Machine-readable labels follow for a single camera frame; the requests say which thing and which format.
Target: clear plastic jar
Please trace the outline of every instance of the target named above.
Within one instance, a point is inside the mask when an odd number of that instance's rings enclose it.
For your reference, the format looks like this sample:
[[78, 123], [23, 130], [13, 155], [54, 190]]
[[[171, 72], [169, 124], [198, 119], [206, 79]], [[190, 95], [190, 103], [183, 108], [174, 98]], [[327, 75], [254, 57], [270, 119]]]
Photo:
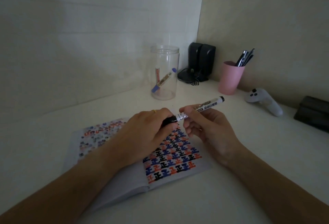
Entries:
[[151, 47], [151, 95], [158, 100], [176, 96], [179, 47], [155, 45]]

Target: blue marker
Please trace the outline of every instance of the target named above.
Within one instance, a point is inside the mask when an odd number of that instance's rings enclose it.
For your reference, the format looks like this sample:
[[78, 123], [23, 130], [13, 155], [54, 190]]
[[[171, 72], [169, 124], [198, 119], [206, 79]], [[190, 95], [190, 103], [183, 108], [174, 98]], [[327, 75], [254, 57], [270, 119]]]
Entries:
[[[172, 71], [173, 72], [177, 72], [177, 70], [176, 70], [176, 68], [172, 68]], [[161, 80], [160, 80], [160, 82], [158, 82], [155, 86], [154, 86], [154, 88], [151, 90], [152, 91], [152, 93], [155, 93], [158, 89], [160, 89], [160, 87], [171, 77], [171, 75], [172, 75], [172, 72], [169, 72], [166, 76], [164, 76]]]

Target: black marker cap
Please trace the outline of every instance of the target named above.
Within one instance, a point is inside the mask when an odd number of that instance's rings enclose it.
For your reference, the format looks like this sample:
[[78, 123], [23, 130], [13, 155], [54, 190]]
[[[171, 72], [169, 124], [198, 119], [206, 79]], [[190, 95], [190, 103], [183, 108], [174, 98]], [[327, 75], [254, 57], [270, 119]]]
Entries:
[[175, 116], [167, 117], [166, 119], [164, 119], [161, 124], [161, 127], [164, 127], [172, 122], [177, 122], [177, 118]]

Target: forearm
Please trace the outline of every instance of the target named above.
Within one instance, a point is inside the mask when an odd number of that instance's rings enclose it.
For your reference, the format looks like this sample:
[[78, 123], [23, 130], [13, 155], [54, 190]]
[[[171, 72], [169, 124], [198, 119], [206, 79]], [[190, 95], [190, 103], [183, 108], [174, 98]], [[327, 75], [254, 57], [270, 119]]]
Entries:
[[72, 223], [118, 171], [111, 154], [86, 156], [68, 172], [0, 216], [0, 223]]
[[329, 206], [243, 148], [229, 169], [274, 223], [329, 223]]

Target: hand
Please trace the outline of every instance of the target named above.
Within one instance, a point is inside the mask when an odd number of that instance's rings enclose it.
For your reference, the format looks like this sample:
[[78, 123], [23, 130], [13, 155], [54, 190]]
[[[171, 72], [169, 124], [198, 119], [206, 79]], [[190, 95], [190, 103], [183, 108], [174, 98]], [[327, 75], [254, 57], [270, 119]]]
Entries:
[[171, 116], [173, 114], [167, 108], [162, 108], [156, 113], [154, 111], [142, 111], [135, 114], [100, 149], [105, 151], [105, 154], [110, 150], [115, 151], [115, 162], [120, 163], [121, 167], [142, 160], [178, 127], [177, 123], [171, 123], [160, 128], [162, 121]]
[[221, 164], [227, 166], [244, 146], [237, 139], [225, 115], [215, 109], [207, 109], [201, 113], [190, 105], [179, 109], [188, 118], [184, 119], [183, 127], [189, 137], [198, 136], [210, 154]]

